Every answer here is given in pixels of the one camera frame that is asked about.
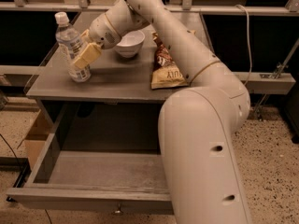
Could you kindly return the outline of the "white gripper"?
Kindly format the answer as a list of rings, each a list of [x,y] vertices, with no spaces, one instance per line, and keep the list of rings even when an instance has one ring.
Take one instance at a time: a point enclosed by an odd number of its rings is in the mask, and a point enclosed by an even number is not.
[[[121,41],[121,36],[111,25],[106,13],[99,15],[91,23],[89,30],[86,29],[80,36],[84,42],[89,44],[73,61],[73,65],[79,69],[97,60],[102,54],[102,49],[112,49]]]

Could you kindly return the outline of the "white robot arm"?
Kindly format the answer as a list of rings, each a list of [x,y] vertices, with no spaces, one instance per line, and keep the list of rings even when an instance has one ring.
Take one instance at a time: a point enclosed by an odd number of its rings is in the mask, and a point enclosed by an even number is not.
[[[188,86],[163,104],[158,135],[177,224],[252,224],[232,135],[249,115],[243,83],[162,0],[120,0],[83,34],[83,68],[125,34],[151,25]]]

